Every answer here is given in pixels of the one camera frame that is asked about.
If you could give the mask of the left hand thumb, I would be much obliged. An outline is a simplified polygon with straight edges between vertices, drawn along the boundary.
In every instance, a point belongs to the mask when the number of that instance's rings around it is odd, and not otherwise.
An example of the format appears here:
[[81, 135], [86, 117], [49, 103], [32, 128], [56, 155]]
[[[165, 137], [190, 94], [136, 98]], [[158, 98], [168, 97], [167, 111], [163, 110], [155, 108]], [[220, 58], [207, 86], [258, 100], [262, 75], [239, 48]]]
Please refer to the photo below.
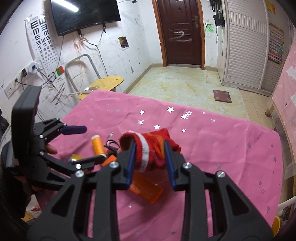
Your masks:
[[46, 151], [47, 153], [51, 154], [51, 155], [56, 155], [57, 154], [57, 149], [54, 148], [52, 145], [48, 144], [46, 145]]

